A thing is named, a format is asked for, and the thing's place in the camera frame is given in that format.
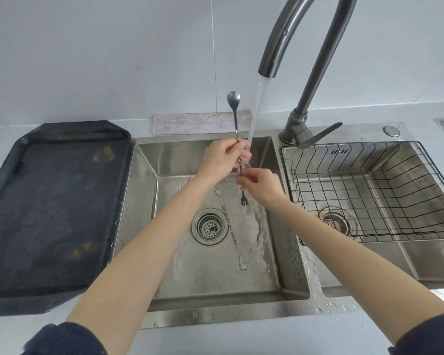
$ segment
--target navy sleeve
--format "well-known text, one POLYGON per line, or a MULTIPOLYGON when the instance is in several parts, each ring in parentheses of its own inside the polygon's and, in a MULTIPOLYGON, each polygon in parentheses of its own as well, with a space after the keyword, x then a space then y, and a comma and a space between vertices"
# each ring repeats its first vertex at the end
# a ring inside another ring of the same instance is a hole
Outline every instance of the navy sleeve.
POLYGON ((107 352, 90 330, 65 322, 43 327, 25 344, 22 355, 107 355, 107 352))
POLYGON ((411 329, 389 350, 392 355, 444 355, 444 314, 411 329))

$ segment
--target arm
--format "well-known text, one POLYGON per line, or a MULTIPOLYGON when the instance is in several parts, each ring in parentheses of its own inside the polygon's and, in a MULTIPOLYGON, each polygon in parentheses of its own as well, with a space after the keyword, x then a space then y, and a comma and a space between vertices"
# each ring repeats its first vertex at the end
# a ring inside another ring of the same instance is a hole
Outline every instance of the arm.
POLYGON ((237 180, 242 189, 302 238, 393 344, 415 326, 444 313, 444 302, 418 281, 290 202, 270 170, 250 168, 243 176, 237 180))
POLYGON ((204 153, 198 174, 105 268, 78 301, 66 321, 94 333, 110 355, 130 349, 166 266, 207 191, 223 179, 246 143, 215 141, 204 153))

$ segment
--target double sink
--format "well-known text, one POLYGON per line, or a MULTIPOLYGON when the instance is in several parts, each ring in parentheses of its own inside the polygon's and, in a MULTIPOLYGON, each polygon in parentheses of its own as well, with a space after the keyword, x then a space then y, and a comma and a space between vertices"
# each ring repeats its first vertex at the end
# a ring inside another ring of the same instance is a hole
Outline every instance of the double sink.
MULTIPOLYGON (((444 179, 404 126, 349 125, 299 150, 280 130, 257 131, 252 167, 279 175, 291 200, 345 236, 444 291, 444 179)), ((135 139, 114 256, 193 177, 225 134, 135 139)), ((207 194, 148 309, 142 328, 271 319, 358 309, 349 292, 235 176, 207 194), (231 233, 237 240, 239 255, 231 233)))

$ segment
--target faucet handle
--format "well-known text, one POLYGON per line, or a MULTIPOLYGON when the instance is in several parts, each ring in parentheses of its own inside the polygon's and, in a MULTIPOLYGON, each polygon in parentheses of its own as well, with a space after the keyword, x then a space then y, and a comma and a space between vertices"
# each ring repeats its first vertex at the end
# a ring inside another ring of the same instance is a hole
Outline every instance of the faucet handle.
POLYGON ((291 129, 293 131, 293 134, 295 135, 297 147, 299 149, 305 149, 313 146, 314 144, 319 142, 321 138, 327 136, 332 131, 337 130, 337 128, 339 128, 342 124, 342 122, 334 123, 333 125, 327 127, 325 130, 320 131, 315 136, 313 136, 313 133, 309 130, 309 128, 306 126, 306 123, 304 122, 292 126, 291 129))

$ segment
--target towel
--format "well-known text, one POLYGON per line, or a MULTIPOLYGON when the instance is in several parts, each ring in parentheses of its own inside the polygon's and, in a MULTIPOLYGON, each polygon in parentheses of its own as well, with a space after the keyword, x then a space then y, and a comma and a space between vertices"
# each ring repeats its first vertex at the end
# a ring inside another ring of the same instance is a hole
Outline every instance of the towel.
MULTIPOLYGON (((239 132, 249 131, 251 111, 237 112, 239 132)), ((233 113, 155 114, 153 134, 204 134, 235 132, 233 113)))

